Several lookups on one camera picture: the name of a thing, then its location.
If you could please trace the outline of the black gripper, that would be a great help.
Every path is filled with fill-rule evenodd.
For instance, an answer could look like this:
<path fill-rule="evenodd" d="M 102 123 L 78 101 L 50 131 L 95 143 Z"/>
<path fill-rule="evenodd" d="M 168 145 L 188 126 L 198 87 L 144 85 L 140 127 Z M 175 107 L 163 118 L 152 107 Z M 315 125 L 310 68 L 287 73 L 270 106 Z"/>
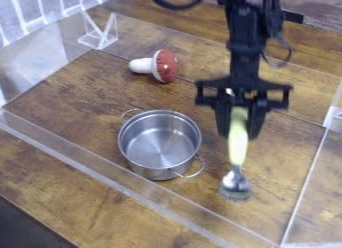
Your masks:
<path fill-rule="evenodd" d="M 211 80 L 198 80 L 195 103 L 215 108 L 218 133 L 230 133 L 231 107 L 250 107 L 247 119 L 249 138 L 261 133 L 267 110 L 287 108 L 293 86 L 266 81 L 259 77 L 259 63 L 265 47 L 231 46 L 230 74 Z"/>

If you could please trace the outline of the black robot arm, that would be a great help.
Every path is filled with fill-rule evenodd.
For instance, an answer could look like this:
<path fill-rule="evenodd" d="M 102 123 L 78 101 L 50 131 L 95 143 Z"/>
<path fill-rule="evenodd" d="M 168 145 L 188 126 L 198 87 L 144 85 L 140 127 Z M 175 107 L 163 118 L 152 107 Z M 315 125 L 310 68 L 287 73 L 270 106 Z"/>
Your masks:
<path fill-rule="evenodd" d="M 266 114 L 271 109 L 289 108 L 293 86 L 259 77 L 259 62 L 266 58 L 266 43 L 282 39 L 282 10 L 279 0 L 218 0 L 226 12 L 230 31 L 230 74 L 214 80 L 198 80 L 195 103 L 215 111 L 218 133 L 227 138 L 233 132 L 233 109 L 247 110 L 247 136 L 258 137 Z"/>

